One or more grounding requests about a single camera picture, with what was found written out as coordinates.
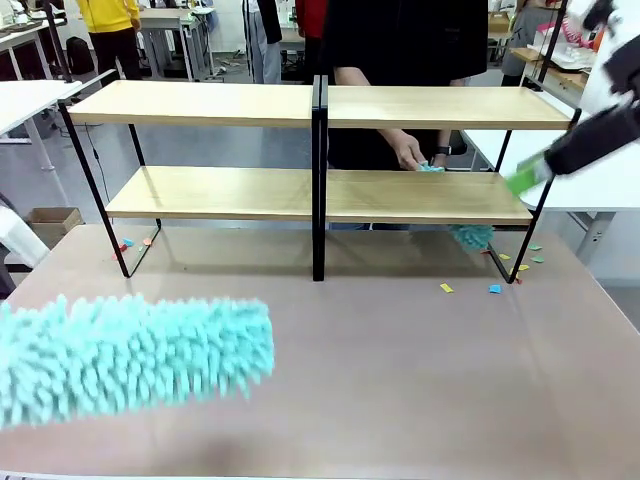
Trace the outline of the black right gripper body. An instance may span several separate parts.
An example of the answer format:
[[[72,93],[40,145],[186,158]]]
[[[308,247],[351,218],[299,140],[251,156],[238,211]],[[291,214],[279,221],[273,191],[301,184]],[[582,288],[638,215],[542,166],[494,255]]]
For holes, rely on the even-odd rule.
[[[639,102],[589,116],[557,139],[544,158],[554,175],[569,175],[639,139]]]

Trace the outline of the person right hand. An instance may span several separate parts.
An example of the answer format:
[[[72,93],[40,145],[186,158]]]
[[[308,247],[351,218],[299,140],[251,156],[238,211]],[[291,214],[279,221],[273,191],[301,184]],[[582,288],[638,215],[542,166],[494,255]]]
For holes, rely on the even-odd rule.
[[[422,170],[422,165],[426,160],[416,138],[399,130],[393,137],[393,149],[402,169],[407,171]]]

